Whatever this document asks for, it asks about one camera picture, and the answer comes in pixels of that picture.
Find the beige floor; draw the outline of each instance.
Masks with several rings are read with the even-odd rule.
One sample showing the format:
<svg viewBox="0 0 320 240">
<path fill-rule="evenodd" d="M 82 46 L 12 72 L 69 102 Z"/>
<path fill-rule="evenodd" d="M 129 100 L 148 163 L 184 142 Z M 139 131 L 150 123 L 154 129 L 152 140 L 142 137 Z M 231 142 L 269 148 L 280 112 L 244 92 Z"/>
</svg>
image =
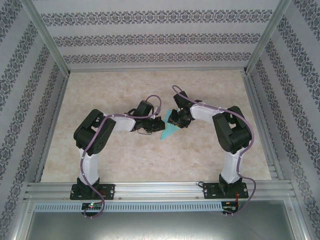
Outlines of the beige floor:
<svg viewBox="0 0 320 240">
<path fill-rule="evenodd" d="M 74 182 L 80 156 L 73 134 L 94 108 L 122 114 L 151 94 L 162 99 L 161 116 L 177 108 L 171 86 L 180 86 L 192 99 L 229 108 L 237 105 L 253 125 L 256 141 L 245 154 L 241 173 L 270 180 L 270 173 L 241 74 L 233 71 L 146 71 L 72 73 L 46 160 L 42 182 Z M 155 106 L 157 99 L 150 99 Z M 216 181 L 224 152 L 213 124 L 195 120 L 188 128 L 160 141 L 161 133 L 115 132 L 101 152 L 102 182 Z"/>
</svg>

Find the patterned wallpaper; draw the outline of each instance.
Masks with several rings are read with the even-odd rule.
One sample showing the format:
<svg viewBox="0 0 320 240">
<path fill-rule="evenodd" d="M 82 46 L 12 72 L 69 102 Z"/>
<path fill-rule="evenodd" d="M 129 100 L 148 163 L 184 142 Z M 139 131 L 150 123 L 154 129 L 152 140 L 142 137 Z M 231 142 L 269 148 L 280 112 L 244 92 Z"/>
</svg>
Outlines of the patterned wallpaper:
<svg viewBox="0 0 320 240">
<path fill-rule="evenodd" d="M 19 0 L 0 3 L 0 240 L 37 174 L 65 78 Z"/>
<path fill-rule="evenodd" d="M 282 171 L 320 239 L 320 1 L 293 0 L 251 77 Z"/>
<path fill-rule="evenodd" d="M 279 0 L 35 0 L 71 70 L 244 67 Z"/>
</svg>

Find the perforated metal strip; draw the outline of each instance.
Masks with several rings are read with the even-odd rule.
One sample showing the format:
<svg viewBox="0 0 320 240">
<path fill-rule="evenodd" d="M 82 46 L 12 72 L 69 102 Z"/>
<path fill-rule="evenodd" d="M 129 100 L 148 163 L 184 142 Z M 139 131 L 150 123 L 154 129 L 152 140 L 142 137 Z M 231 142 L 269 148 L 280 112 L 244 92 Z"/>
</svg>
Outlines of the perforated metal strip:
<svg viewBox="0 0 320 240">
<path fill-rule="evenodd" d="M 74 213 L 80 212 L 81 202 L 45 202 L 37 203 L 36 213 Z M 206 202 L 107 202 L 104 212 L 206 212 L 222 211 L 220 201 Z"/>
</svg>

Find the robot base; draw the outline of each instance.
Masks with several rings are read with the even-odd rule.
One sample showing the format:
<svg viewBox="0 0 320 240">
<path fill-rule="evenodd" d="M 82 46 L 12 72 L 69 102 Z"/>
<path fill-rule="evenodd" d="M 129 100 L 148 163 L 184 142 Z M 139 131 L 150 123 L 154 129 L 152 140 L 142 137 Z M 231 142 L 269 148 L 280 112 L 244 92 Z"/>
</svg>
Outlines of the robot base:
<svg viewBox="0 0 320 240">
<path fill-rule="evenodd" d="M 99 184 L 98 179 L 92 186 L 102 194 L 104 200 L 113 200 L 115 196 L 114 184 Z M 73 184 L 70 193 L 71 200 L 100 200 L 88 185 L 84 184 L 79 178 L 76 179 L 77 184 Z"/>
<path fill-rule="evenodd" d="M 224 179 L 219 176 L 219 182 L 203 183 L 204 199 L 235 199 L 238 194 L 239 199 L 249 198 L 247 185 L 242 182 L 242 178 L 238 181 L 227 184 Z"/>
</svg>

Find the blue plastic piece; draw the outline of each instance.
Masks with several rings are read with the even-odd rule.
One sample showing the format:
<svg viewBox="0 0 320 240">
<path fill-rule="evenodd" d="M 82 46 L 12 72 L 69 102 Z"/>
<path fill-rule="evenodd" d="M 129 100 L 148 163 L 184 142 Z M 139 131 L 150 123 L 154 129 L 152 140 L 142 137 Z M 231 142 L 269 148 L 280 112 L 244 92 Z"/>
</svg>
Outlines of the blue plastic piece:
<svg viewBox="0 0 320 240">
<path fill-rule="evenodd" d="M 169 137 L 170 135 L 174 134 L 176 131 L 178 131 L 179 129 L 181 129 L 180 127 L 177 127 L 171 123 L 168 123 L 168 118 L 171 114 L 171 110 L 168 110 L 166 112 L 166 116 L 165 116 L 165 130 L 162 131 L 162 134 L 161 134 L 161 139 L 160 140 L 163 140 L 167 137 Z"/>
</svg>

